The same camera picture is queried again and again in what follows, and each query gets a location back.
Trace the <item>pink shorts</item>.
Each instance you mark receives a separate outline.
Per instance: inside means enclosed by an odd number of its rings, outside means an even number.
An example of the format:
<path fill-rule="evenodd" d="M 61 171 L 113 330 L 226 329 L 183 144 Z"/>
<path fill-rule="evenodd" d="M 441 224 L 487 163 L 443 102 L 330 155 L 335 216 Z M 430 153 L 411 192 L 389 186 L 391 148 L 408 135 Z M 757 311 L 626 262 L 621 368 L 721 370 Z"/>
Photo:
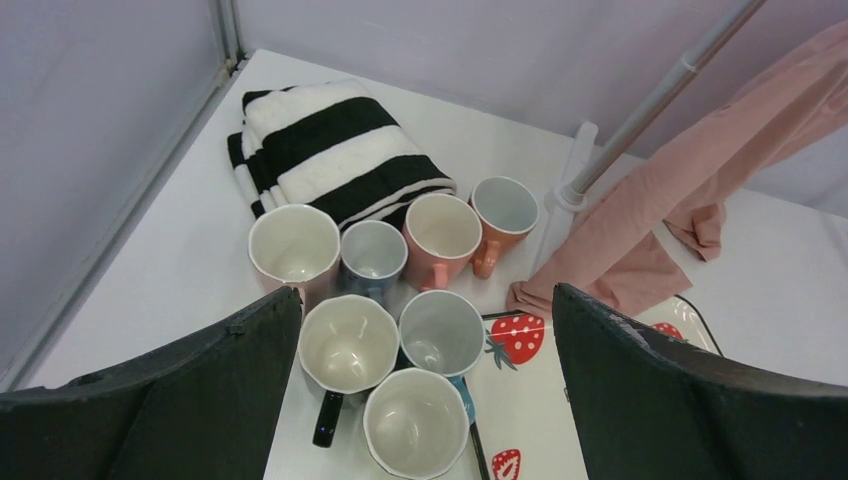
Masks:
<path fill-rule="evenodd" d="M 528 280 L 513 283 L 510 310 L 542 317 L 553 290 L 571 284 L 635 316 L 691 283 L 654 229 L 703 261 L 721 251 L 725 202 L 760 170 L 847 122 L 847 26 L 834 24 L 747 83 L 576 218 L 567 239 Z"/>

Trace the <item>strawberry print tray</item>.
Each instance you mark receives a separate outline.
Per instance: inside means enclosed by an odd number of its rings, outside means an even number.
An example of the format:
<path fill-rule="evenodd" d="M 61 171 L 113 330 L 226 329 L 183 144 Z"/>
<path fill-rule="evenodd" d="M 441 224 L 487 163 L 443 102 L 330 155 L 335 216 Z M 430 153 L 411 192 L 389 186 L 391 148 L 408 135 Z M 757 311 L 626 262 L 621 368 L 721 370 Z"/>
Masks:
<path fill-rule="evenodd" d="M 584 468 L 566 457 L 578 437 L 552 326 L 520 311 L 486 314 L 483 323 L 487 347 L 465 378 L 487 478 L 586 478 Z"/>

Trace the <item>grey blue mug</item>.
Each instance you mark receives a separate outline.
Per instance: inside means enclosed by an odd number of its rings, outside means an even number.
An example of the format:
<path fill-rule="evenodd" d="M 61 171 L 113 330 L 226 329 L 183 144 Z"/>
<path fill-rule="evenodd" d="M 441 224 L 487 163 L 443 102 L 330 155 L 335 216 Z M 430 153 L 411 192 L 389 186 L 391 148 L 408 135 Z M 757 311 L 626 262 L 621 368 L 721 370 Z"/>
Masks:
<path fill-rule="evenodd" d="M 357 222 L 341 236 L 337 287 L 341 293 L 362 295 L 385 306 L 407 260 L 406 240 L 394 226 L 380 220 Z"/>

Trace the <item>floral salmon mug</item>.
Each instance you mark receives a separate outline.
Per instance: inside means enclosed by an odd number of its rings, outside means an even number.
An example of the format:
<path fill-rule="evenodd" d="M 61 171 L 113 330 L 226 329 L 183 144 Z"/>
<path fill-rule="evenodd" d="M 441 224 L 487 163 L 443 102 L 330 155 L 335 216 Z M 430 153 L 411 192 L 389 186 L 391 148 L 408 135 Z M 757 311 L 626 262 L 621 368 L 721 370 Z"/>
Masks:
<path fill-rule="evenodd" d="M 532 192 L 506 176 L 481 180 L 472 190 L 469 205 L 482 226 L 482 239 L 471 259 L 473 274 L 487 280 L 498 263 L 535 228 L 540 213 Z"/>

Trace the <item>plain pink tall mug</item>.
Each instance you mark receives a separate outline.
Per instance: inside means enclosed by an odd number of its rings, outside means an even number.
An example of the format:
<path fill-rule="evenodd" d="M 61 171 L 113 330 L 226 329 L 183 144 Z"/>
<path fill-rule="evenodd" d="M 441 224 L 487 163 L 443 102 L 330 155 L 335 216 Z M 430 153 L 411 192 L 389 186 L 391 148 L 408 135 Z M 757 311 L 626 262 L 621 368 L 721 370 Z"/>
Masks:
<path fill-rule="evenodd" d="M 409 251 L 404 278 L 419 291 L 446 289 L 482 241 L 481 221 L 471 206 L 444 193 L 416 199 L 402 233 Z"/>

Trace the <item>black faceted mug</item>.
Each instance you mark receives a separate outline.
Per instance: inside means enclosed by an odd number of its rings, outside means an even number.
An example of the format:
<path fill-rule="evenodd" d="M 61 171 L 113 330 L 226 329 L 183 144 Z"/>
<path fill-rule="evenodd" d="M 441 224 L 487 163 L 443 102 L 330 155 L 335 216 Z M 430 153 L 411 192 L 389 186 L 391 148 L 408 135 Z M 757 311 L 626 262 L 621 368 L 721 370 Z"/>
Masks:
<path fill-rule="evenodd" d="M 305 316 L 298 340 L 302 370 L 324 390 L 312 443 L 329 448 L 345 398 L 379 385 L 395 367 L 400 336 L 377 301 L 346 294 Z"/>

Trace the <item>green faceted mug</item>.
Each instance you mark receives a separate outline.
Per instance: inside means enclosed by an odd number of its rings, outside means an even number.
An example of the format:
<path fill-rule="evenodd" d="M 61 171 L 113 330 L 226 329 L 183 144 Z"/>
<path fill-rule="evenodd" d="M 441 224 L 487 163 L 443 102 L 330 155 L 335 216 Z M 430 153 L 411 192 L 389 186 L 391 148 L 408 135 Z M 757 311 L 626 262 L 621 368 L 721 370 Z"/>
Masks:
<path fill-rule="evenodd" d="M 435 479 L 464 452 L 470 422 L 458 390 L 419 368 L 389 374 L 366 401 L 362 428 L 371 457 L 402 479 Z"/>

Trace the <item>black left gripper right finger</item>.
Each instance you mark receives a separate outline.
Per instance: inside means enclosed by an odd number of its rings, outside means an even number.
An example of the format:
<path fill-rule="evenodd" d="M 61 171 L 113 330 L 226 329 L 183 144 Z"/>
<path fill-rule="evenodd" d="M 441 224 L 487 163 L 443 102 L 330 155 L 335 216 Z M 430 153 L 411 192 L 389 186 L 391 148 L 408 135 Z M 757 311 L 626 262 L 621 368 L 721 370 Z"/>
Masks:
<path fill-rule="evenodd" d="M 847 390 L 745 365 L 561 283 L 552 322 L 592 479 L 843 479 Z"/>

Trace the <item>bright blue mug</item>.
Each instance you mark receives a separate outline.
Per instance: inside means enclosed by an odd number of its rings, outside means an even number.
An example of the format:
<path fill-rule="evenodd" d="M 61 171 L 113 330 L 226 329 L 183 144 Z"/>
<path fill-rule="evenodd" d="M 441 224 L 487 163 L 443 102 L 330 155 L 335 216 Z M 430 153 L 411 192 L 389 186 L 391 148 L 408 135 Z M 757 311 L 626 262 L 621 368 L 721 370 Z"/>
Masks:
<path fill-rule="evenodd" d="M 469 422 L 475 423 L 476 408 L 464 376 L 477 365 L 485 347 L 478 310 L 457 293 L 424 291 L 403 307 L 398 328 L 407 361 L 445 377 L 459 392 Z"/>

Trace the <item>black white striped towel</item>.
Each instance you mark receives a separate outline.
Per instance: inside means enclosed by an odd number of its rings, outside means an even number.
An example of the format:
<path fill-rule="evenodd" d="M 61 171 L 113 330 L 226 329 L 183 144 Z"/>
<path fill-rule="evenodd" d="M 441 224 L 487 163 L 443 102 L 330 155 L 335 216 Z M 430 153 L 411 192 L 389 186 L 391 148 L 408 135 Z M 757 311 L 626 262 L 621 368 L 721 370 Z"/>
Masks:
<path fill-rule="evenodd" d="M 243 94 L 230 164 L 252 214 L 303 204 L 340 229 L 363 220 L 401 228 L 408 207 L 457 183 L 357 80 Z"/>

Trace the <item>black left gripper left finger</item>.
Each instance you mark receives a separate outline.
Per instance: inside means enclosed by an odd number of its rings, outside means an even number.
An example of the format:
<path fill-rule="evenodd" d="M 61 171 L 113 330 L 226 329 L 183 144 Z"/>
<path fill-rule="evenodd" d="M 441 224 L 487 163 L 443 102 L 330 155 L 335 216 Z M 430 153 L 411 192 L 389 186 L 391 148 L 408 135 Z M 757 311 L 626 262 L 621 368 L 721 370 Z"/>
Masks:
<path fill-rule="evenodd" d="M 296 354 L 299 292 L 57 388 L 1 397 L 5 479 L 260 479 Z"/>

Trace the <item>pale pink faceted mug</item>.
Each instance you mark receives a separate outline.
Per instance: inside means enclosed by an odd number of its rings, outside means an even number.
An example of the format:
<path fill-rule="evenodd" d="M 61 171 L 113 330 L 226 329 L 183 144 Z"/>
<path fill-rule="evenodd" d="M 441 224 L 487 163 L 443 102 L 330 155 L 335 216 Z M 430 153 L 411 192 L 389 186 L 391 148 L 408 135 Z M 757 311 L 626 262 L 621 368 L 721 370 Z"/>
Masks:
<path fill-rule="evenodd" d="M 340 237 L 334 220 L 309 205 L 284 205 L 262 215 L 248 235 L 248 257 L 262 290 L 294 288 L 308 313 L 331 293 Z"/>

